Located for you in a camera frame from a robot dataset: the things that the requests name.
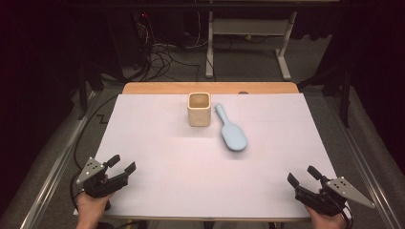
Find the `dark metal stand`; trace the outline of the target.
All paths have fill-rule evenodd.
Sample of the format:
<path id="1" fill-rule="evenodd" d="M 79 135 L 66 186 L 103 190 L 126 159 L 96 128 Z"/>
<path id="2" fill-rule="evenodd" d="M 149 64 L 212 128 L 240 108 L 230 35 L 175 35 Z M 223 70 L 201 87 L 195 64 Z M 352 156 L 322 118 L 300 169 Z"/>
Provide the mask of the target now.
<path id="1" fill-rule="evenodd" d="M 92 90 L 96 92 L 102 91 L 104 88 L 99 67 L 93 62 L 83 62 L 78 70 L 79 120 L 82 120 L 87 112 L 87 85 L 90 85 Z"/>
<path id="2" fill-rule="evenodd" d="M 297 87 L 302 90 L 309 85 L 322 85 L 321 92 L 323 96 L 340 95 L 339 117 L 344 126 L 349 128 L 351 75 L 348 67 L 344 64 L 332 66 L 300 82 Z"/>

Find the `light blue hairbrush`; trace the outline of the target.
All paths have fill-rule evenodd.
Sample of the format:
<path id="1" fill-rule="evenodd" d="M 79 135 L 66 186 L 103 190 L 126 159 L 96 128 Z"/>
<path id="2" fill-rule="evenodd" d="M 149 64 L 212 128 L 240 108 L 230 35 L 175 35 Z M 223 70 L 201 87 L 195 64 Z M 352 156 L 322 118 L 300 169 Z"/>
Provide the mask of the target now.
<path id="1" fill-rule="evenodd" d="M 221 104 L 215 105 L 215 111 L 223 123 L 221 133 L 227 148 L 234 152 L 243 151 L 247 146 L 247 138 L 243 130 L 228 119 Z"/>

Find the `white metal desk frame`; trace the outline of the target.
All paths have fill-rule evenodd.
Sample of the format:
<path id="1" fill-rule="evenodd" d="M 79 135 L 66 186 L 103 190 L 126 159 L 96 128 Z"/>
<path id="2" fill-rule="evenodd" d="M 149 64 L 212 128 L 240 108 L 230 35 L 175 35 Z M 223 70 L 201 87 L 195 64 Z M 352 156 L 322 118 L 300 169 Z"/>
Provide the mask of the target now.
<path id="1" fill-rule="evenodd" d="M 285 52 L 290 35 L 295 24 L 297 12 L 293 11 L 289 19 L 264 20 L 264 19 L 218 19 L 214 18 L 211 11 L 208 16 L 208 39 L 205 60 L 205 76 L 212 78 L 214 74 L 214 51 L 213 37 L 220 35 L 259 35 L 259 36 L 282 36 L 283 43 L 276 49 L 275 55 L 278 61 L 282 77 L 286 81 L 291 80 Z"/>

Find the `person's right hand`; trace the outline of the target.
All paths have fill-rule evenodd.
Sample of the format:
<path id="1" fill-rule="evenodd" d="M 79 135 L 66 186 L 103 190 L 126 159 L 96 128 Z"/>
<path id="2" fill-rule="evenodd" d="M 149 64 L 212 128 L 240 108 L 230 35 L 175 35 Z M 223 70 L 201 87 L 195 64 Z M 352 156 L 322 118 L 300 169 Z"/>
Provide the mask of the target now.
<path id="1" fill-rule="evenodd" d="M 308 206 L 305 209 L 310 215 L 313 229 L 346 229 L 347 223 L 342 214 L 330 217 L 319 214 Z"/>

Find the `metal floor rail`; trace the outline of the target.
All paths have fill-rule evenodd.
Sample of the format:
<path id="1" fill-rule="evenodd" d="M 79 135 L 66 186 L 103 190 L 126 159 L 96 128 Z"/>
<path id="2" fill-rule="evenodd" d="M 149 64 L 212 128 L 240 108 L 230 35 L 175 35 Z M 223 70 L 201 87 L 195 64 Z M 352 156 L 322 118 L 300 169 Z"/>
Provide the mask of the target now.
<path id="1" fill-rule="evenodd" d="M 19 229 L 36 229 L 39 225 L 69 161 L 73 158 L 74 147 L 78 142 L 79 135 L 84 130 L 84 126 L 90 117 L 90 111 L 94 108 L 99 97 L 99 92 L 91 92 L 87 97 L 88 108 L 80 111 L 78 117 L 74 118 L 73 127 L 69 132 L 66 132 L 68 136 L 63 139 L 61 143 L 62 148 L 57 151 L 55 161 L 50 163 L 52 164 L 52 168 L 48 171 L 46 179 L 42 182 L 41 189 L 38 191 Z"/>
<path id="2" fill-rule="evenodd" d="M 326 97 L 325 100 L 350 145 L 354 163 L 356 164 L 360 176 L 365 182 L 365 185 L 375 205 L 375 209 L 382 217 L 385 225 L 387 226 L 387 229 L 405 229 L 405 225 L 402 225 L 399 222 L 399 217 L 394 212 L 394 209 L 391 207 L 387 199 L 387 195 L 382 189 L 382 186 L 378 183 L 376 176 L 372 171 L 372 167 L 367 162 L 366 158 L 363 155 L 363 152 L 355 141 L 352 130 L 350 128 L 347 128 L 341 120 L 341 117 L 339 115 L 339 108 L 335 104 L 334 99 L 332 97 Z"/>

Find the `person's left hand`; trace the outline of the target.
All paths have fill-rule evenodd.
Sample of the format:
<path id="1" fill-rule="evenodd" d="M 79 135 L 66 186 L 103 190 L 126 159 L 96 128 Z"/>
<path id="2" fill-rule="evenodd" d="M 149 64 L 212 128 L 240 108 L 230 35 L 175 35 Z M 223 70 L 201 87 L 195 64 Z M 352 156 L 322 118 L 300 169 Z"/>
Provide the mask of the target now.
<path id="1" fill-rule="evenodd" d="M 76 198 L 76 205 L 78 211 L 78 221 L 79 222 L 99 222 L 104 214 L 104 209 L 107 202 L 113 194 L 110 194 L 103 198 L 92 198 L 85 193 L 80 194 Z"/>

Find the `beige square cup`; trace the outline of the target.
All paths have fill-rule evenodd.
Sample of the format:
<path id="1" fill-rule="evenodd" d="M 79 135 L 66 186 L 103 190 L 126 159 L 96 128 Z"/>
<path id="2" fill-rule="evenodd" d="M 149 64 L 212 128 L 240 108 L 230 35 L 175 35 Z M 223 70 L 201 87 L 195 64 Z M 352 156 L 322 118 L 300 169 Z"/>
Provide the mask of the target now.
<path id="1" fill-rule="evenodd" d="M 188 122 L 192 127 L 207 127 L 211 122 L 211 96 L 209 93 L 192 93 L 187 102 Z"/>

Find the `white table cover sheet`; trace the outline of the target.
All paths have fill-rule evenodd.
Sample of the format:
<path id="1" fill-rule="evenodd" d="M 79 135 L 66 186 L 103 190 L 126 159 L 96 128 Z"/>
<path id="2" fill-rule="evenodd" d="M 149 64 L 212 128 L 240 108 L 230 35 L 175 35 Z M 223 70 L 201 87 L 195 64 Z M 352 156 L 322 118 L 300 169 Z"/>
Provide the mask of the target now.
<path id="1" fill-rule="evenodd" d="M 288 176 L 317 191 L 307 171 L 314 166 L 337 177 L 302 94 L 214 94 L 213 103 L 247 138 L 241 152 L 229 150 L 216 114 L 207 127 L 187 118 L 184 94 L 122 94 L 117 98 L 96 152 L 115 176 L 131 163 L 136 171 L 117 191 L 107 211 L 123 219 L 304 220 Z"/>

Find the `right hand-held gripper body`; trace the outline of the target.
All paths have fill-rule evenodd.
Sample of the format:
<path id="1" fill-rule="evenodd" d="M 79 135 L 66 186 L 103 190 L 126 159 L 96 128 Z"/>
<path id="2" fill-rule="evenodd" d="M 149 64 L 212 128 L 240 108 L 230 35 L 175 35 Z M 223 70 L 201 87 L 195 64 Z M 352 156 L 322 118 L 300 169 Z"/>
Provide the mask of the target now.
<path id="1" fill-rule="evenodd" d="M 300 185 L 294 180 L 295 198 L 315 212 L 333 217 L 343 212 L 348 200 L 352 200 L 369 208 L 374 208 L 375 204 L 366 198 L 344 177 L 329 179 L 325 176 L 319 178 L 321 189 L 314 193 Z"/>

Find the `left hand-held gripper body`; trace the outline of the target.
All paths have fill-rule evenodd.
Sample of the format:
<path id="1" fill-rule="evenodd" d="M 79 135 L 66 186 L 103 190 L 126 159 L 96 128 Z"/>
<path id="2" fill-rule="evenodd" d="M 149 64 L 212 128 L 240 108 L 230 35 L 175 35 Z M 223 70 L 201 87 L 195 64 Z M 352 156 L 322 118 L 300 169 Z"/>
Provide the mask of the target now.
<path id="1" fill-rule="evenodd" d="M 106 177 L 109 169 L 106 162 L 100 163 L 90 157 L 76 179 L 76 183 L 81 184 L 84 192 L 92 198 L 106 197 L 128 184 L 129 176 L 124 172 L 114 177 Z"/>

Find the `dark computer tower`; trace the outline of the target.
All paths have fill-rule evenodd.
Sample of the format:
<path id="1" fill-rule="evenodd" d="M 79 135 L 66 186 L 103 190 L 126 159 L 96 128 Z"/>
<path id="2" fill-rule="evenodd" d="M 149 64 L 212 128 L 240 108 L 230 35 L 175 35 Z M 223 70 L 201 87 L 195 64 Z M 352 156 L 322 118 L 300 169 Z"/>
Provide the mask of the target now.
<path id="1" fill-rule="evenodd" d="M 112 12 L 108 15 L 120 64 L 124 67 L 143 67 L 150 51 L 149 30 L 133 11 Z"/>

